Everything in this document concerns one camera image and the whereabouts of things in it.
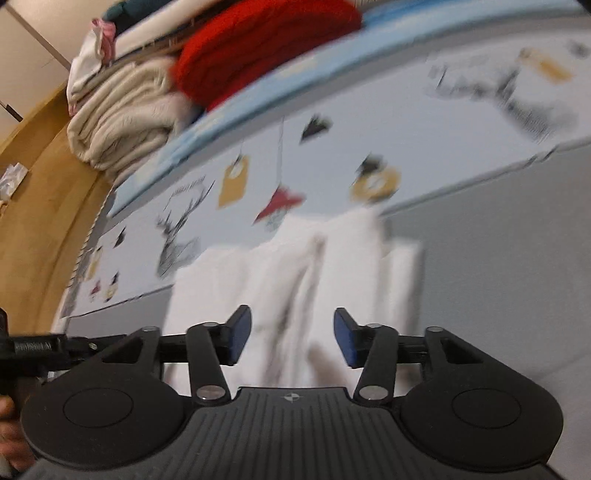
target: logo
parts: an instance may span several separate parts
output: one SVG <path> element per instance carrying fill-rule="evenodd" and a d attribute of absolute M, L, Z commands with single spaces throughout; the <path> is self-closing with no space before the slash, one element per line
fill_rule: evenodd
<path fill-rule="evenodd" d="M 298 395 L 297 393 L 293 393 L 293 392 L 289 392 L 285 397 L 283 397 L 284 399 L 286 399 L 289 403 L 293 403 L 298 401 L 301 396 Z"/>

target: human hand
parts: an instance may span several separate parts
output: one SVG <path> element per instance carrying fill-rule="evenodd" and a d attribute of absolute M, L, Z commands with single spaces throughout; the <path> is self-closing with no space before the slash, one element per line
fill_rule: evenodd
<path fill-rule="evenodd" d="M 24 472 L 35 463 L 35 457 L 25 441 L 21 422 L 14 420 L 14 411 L 12 399 L 0 397 L 0 455 L 19 472 Z"/>

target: ribbed black surface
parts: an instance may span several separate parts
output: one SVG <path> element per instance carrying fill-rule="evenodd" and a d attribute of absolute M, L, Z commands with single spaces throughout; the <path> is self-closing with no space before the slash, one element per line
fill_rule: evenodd
<path fill-rule="evenodd" d="M 289 401 L 290 393 L 300 398 Z M 234 402 L 203 408 L 161 452 L 134 465 L 77 472 L 39 461 L 25 480 L 550 480 L 535 466 L 513 473 L 463 472 L 418 451 L 390 413 L 344 390 L 244 388 Z"/>

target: silver rivet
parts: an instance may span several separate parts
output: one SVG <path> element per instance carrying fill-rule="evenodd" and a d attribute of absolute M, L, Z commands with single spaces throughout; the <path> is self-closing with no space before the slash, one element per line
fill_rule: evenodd
<path fill-rule="evenodd" d="M 197 396 L 201 400 L 218 400 L 226 394 L 226 390 L 218 385 L 204 385 L 197 389 Z"/>
<path fill-rule="evenodd" d="M 359 390 L 359 395 L 365 400 L 383 400 L 388 396 L 388 390 L 379 385 L 368 385 Z"/>

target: white cloth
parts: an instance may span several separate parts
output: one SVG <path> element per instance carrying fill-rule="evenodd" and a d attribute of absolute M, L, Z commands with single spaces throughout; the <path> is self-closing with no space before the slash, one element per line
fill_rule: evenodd
<path fill-rule="evenodd" d="M 115 40 L 116 59 L 166 35 L 190 21 L 219 0 L 173 0 L 165 7 L 144 18 Z"/>
<path fill-rule="evenodd" d="M 74 104 L 73 95 L 81 90 L 85 83 L 102 67 L 102 35 L 103 32 L 99 26 L 92 27 L 82 41 L 80 53 L 72 60 L 66 86 L 69 105 Z"/>
<path fill-rule="evenodd" d="M 255 307 L 251 337 L 237 366 L 223 368 L 232 394 L 243 385 L 352 392 L 361 370 L 346 365 L 336 343 L 335 309 L 347 308 L 361 325 L 378 322 L 408 334 L 417 317 L 421 267 L 418 242 L 384 242 L 371 209 L 331 220 L 289 214 L 271 242 L 252 251 L 209 249 L 180 269 L 164 333 L 224 321 L 245 303 Z M 189 394 L 186 367 L 169 370 L 166 380 Z"/>
<path fill-rule="evenodd" d="M 210 248 L 177 272 L 163 334 L 184 333 L 202 322 L 223 323 L 241 304 L 252 311 L 252 331 L 240 361 L 223 367 L 234 395 L 239 387 L 275 384 L 278 337 L 291 298 L 310 265 L 316 241 L 272 240 L 252 250 Z M 169 366 L 165 379 L 190 395 L 186 365 Z"/>
<path fill-rule="evenodd" d="M 372 209 L 352 210 L 323 223 L 285 220 L 298 223 L 294 230 L 317 231 L 325 240 L 311 321 L 300 331 L 298 322 L 287 330 L 284 344 L 292 363 L 281 386 L 341 386 L 352 393 L 362 370 L 350 369 L 343 360 L 333 333 L 335 309 L 346 308 L 360 325 L 382 323 L 401 335 L 411 333 L 418 315 L 423 250 L 410 240 L 384 242 L 382 223 Z M 406 382 L 397 382 L 396 394 L 408 390 Z"/>
<path fill-rule="evenodd" d="M 105 82 L 68 125 L 72 152 L 119 184 L 186 129 L 198 110 L 182 93 L 169 93 L 173 63 L 129 65 Z"/>

